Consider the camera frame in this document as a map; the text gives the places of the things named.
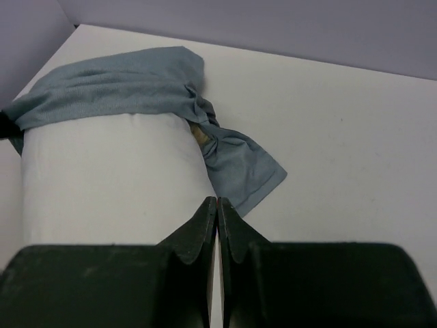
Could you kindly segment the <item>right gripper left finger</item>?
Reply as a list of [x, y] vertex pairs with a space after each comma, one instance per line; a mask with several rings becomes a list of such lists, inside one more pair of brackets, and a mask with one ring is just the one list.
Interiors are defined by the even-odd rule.
[[2, 327], [209, 327], [217, 201], [157, 245], [32, 245], [1, 274]]

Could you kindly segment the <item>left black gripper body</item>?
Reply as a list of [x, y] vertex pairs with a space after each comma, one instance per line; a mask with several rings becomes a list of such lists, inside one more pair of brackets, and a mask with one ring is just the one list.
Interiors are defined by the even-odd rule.
[[3, 112], [0, 112], [0, 140], [20, 137], [20, 128]]

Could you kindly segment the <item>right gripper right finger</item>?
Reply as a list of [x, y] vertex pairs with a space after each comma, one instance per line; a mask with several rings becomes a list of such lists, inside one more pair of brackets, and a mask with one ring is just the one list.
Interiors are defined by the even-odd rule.
[[217, 202], [225, 327], [435, 327], [412, 258], [387, 243], [276, 243]]

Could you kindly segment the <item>white pillow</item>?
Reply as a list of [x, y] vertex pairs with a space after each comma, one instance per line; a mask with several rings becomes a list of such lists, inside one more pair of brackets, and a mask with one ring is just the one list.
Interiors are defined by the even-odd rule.
[[156, 244], [214, 195], [186, 120], [69, 120], [25, 133], [25, 242]]

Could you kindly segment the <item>striped blue beige pillowcase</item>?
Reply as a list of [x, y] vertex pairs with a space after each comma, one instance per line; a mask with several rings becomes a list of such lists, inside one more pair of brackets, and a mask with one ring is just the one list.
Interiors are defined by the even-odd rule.
[[144, 49], [67, 64], [40, 78], [2, 111], [20, 128], [8, 139], [17, 152], [25, 131], [106, 115], [169, 114], [194, 128], [213, 189], [245, 216], [287, 177], [258, 143], [222, 128], [203, 98], [204, 61], [183, 46]]

